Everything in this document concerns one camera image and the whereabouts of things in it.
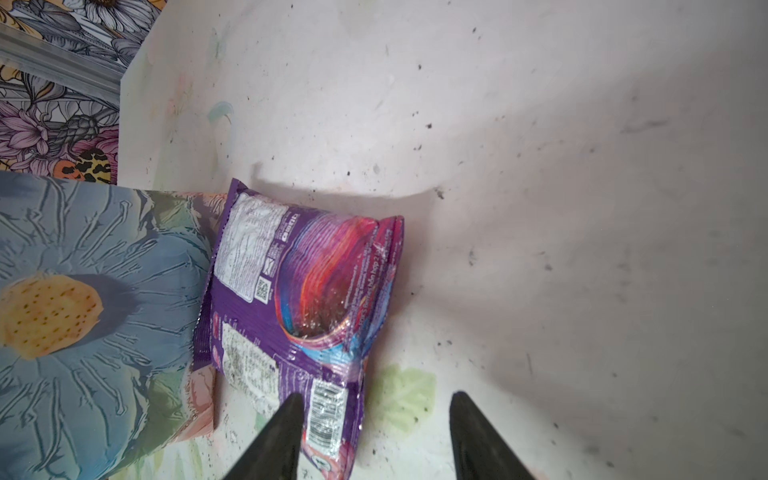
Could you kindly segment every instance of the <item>white surface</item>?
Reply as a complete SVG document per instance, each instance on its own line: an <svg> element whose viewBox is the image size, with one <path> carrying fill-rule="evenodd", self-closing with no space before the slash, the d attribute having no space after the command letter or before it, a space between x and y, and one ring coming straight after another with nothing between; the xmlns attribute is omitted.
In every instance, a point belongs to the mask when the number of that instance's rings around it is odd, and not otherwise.
<svg viewBox="0 0 768 480"><path fill-rule="evenodd" d="M353 479L454 478L457 389L542 478L765 478L766 20L760 0L170 2L123 80L119 181L406 216L371 374L436 372L436 413L364 430Z"/></svg>

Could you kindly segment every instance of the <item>qr code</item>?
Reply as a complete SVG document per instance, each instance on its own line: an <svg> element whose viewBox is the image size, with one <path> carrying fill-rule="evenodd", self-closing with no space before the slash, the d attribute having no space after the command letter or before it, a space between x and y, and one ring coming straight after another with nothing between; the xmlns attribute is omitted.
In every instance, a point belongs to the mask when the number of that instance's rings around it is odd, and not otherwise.
<svg viewBox="0 0 768 480"><path fill-rule="evenodd" d="M265 305L270 302L270 289L272 288L272 282L264 278L263 276L259 276L258 281L256 281L256 294L253 295L253 298L256 300L259 300L261 303L264 303Z"/></svg>
<svg viewBox="0 0 768 480"><path fill-rule="evenodd" d="M306 420L306 442L315 450L336 458L341 446L347 390L315 379Z"/></svg>

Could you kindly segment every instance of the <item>floral wallpaper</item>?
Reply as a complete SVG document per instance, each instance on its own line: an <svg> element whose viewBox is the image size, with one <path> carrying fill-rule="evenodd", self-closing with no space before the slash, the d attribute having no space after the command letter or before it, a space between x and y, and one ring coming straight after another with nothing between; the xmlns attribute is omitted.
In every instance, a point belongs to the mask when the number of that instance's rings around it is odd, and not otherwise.
<svg viewBox="0 0 768 480"><path fill-rule="evenodd" d="M0 0L0 23L124 72L165 0Z"/></svg>
<svg viewBox="0 0 768 480"><path fill-rule="evenodd" d="M117 105L0 65L0 170L116 184L118 119Z"/></svg>

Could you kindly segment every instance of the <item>green stain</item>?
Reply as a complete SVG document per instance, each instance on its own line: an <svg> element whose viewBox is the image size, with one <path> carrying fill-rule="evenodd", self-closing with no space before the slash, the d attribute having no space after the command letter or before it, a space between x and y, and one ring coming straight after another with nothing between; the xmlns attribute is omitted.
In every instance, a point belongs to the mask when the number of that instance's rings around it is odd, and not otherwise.
<svg viewBox="0 0 768 480"><path fill-rule="evenodd" d="M162 448L160 450L157 450L154 455L152 455L152 462L154 465L154 472L157 473L157 470L160 470L160 465L163 465L163 456L165 455L165 448Z"/></svg>
<svg viewBox="0 0 768 480"><path fill-rule="evenodd" d="M224 27L223 32L219 34L214 28L208 40L208 64L221 63L224 55L227 54L227 39L230 36L230 24Z"/></svg>
<svg viewBox="0 0 768 480"><path fill-rule="evenodd" d="M253 424L253 429L256 430L256 433L261 432L261 430L264 428L267 422L269 422L269 419L267 417L265 417L264 415L261 415L260 413L257 413L256 422Z"/></svg>
<svg viewBox="0 0 768 480"><path fill-rule="evenodd" d="M366 396L366 416L375 429L395 429L406 435L432 414L437 376L390 365L376 375Z"/></svg>
<svg viewBox="0 0 768 480"><path fill-rule="evenodd" d="M189 441L190 457L192 458L192 468L195 478L203 478L203 456L200 454L200 448L194 440Z"/></svg>
<svg viewBox="0 0 768 480"><path fill-rule="evenodd" d="M128 480L128 469L124 468L119 472L109 475L109 480Z"/></svg>
<svg viewBox="0 0 768 480"><path fill-rule="evenodd" d="M176 464L174 466L174 477L175 480L187 480L187 477L184 476L184 464L181 461L181 457L176 454Z"/></svg>
<svg viewBox="0 0 768 480"><path fill-rule="evenodd" d="M213 123L222 117L227 117L227 120L230 121L230 124L231 124L232 115L234 115L234 113L235 113L235 109L232 108L232 105L229 102L220 101L219 103L211 107L211 109L208 111L208 121L210 123Z"/></svg>
<svg viewBox="0 0 768 480"><path fill-rule="evenodd" d="M140 458L134 463L134 471L136 472L136 478L143 478L141 476L141 470L144 468L144 459Z"/></svg>

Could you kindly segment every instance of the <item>crinkled plastic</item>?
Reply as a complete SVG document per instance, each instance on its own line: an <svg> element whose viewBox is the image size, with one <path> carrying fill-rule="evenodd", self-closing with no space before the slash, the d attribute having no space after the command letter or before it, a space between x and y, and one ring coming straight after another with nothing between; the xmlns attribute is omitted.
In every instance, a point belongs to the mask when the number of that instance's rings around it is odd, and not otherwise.
<svg viewBox="0 0 768 480"><path fill-rule="evenodd" d="M364 364L386 316L403 218L281 204L233 180L195 331L213 363L272 415L304 397L302 449L329 480L352 471Z"/></svg>

